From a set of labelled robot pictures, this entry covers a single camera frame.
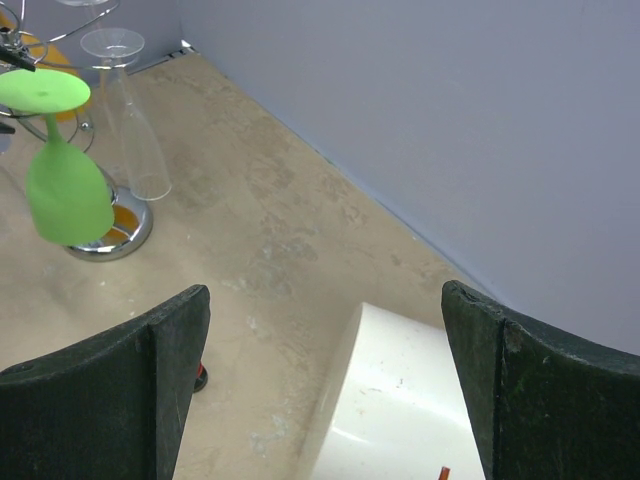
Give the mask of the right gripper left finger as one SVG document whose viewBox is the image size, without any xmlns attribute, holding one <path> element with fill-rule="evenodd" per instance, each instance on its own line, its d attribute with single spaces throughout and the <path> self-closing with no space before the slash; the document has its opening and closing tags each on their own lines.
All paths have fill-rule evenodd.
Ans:
<svg viewBox="0 0 640 480">
<path fill-rule="evenodd" d="M 210 322 L 193 285 L 1 373 L 4 479 L 170 479 Z"/>
</svg>

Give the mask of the clear wine glass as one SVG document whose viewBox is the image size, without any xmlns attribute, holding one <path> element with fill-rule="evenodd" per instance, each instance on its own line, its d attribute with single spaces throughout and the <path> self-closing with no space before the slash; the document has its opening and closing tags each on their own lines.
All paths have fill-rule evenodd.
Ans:
<svg viewBox="0 0 640 480">
<path fill-rule="evenodd" d="M 172 188 L 165 156 L 128 73 L 145 47 L 144 37 L 107 27 L 85 34 L 80 44 L 100 61 L 100 92 L 109 125 L 121 143 L 130 191 L 143 201 L 162 199 Z"/>
<path fill-rule="evenodd" d="M 84 11 L 89 20 L 104 18 L 121 5 L 120 0 L 58 0 L 58 3 Z"/>
</svg>

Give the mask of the green plastic wine glass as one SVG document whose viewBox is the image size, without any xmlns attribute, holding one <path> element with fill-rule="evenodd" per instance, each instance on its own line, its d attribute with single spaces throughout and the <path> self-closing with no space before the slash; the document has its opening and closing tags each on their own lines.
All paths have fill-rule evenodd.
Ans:
<svg viewBox="0 0 640 480">
<path fill-rule="evenodd" d="M 63 71 L 13 70 L 1 75 L 1 104 L 45 120 L 47 139 L 30 163 L 25 192 L 37 232 L 61 246 L 97 241 L 114 223 L 104 175 L 87 154 L 62 137 L 56 119 L 90 97 L 84 80 Z"/>
</svg>

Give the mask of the orange plastic wine glass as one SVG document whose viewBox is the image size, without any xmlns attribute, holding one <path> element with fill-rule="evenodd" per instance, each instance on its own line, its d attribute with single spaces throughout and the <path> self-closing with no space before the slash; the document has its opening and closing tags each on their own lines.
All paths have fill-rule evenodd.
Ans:
<svg viewBox="0 0 640 480">
<path fill-rule="evenodd" d="M 21 54 L 33 60 L 38 60 L 36 67 L 52 71 L 64 72 L 79 78 L 80 74 L 70 67 L 67 57 L 56 46 L 39 45 L 39 39 L 29 33 L 22 33 L 17 25 L 17 20 L 6 7 L 1 8 L 1 32 L 9 36 L 8 43 L 20 50 Z"/>
</svg>

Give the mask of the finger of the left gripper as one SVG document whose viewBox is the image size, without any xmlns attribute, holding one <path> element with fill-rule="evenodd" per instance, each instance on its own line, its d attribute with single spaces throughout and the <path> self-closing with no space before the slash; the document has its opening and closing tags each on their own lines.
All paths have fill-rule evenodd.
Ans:
<svg viewBox="0 0 640 480">
<path fill-rule="evenodd" d="M 34 61 L 30 57 L 25 56 L 20 51 L 8 49 L 3 45 L 0 46 L 0 61 L 17 69 L 30 72 L 36 71 Z"/>
</svg>

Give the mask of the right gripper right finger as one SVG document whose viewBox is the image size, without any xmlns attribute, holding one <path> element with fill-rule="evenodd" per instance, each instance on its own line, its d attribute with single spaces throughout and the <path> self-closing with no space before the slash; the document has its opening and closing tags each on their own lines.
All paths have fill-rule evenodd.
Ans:
<svg viewBox="0 0 640 480">
<path fill-rule="evenodd" d="M 486 478 L 638 478 L 638 356 L 456 280 L 441 310 Z"/>
</svg>

